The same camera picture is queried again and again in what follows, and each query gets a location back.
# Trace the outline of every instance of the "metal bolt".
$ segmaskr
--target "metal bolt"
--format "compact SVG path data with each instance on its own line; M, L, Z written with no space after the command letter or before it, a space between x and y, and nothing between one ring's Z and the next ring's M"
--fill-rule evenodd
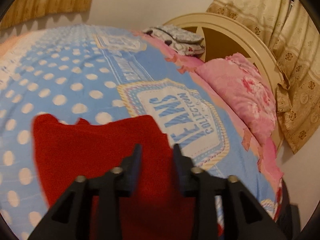
M80 175L76 177L76 182L82 183L82 182L85 182L85 180L86 180L85 176Z
M120 174L121 172L123 172L123 169L121 167L114 167L110 171L114 174Z
M238 177L237 177L236 175L230 175L230 176L228 177L228 180L229 180L231 183L235 183L235 182L238 182L238 181L239 181L239 179L238 179Z
M199 167L193 167L193 168L191 168L191 172L193 174L199 174L199 173L203 172L203 169L201 169Z

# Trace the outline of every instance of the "red patterned fabric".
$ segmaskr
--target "red patterned fabric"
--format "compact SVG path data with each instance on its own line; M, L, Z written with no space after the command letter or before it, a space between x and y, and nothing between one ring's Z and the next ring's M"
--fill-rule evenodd
M172 181L172 149L151 116L106 125L80 119L64 125L50 115L33 123L34 158L50 206L78 175L94 178L118 166L134 145L142 145L139 182L131 198L120 199L124 240L189 240L195 199L183 198Z

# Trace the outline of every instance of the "bed sheet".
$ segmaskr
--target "bed sheet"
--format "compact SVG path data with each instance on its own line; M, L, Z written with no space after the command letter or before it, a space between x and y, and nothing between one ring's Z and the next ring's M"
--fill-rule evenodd
M237 175L274 217L281 175L272 157L263 158L244 123L189 71L194 64L141 33L88 25L32 32L7 51L0 58L0 210L16 236L27 239L48 209L30 133L43 113L66 125L149 114L196 165ZM223 224L219 198L217 206Z

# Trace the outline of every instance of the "white wall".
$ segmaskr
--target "white wall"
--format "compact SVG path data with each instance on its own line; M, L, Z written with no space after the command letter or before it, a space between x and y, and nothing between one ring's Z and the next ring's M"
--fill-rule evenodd
M29 21L0 33L0 42L26 31L87 23L143 29L191 12L204 12L213 0L92 0L90 12Z
M284 172L291 202L298 204L304 227L320 200L320 129L295 155L285 142L277 163Z

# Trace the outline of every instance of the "curtain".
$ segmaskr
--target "curtain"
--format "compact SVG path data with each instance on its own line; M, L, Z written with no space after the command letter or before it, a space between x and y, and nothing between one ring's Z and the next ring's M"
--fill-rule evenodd
M298 0L272 50L283 73L277 116L296 153L320 125L320 35Z
M52 13L84 12L91 0L15 0L0 22L0 30Z
M242 23L271 49L284 25L289 5L290 0L214 0L207 12Z

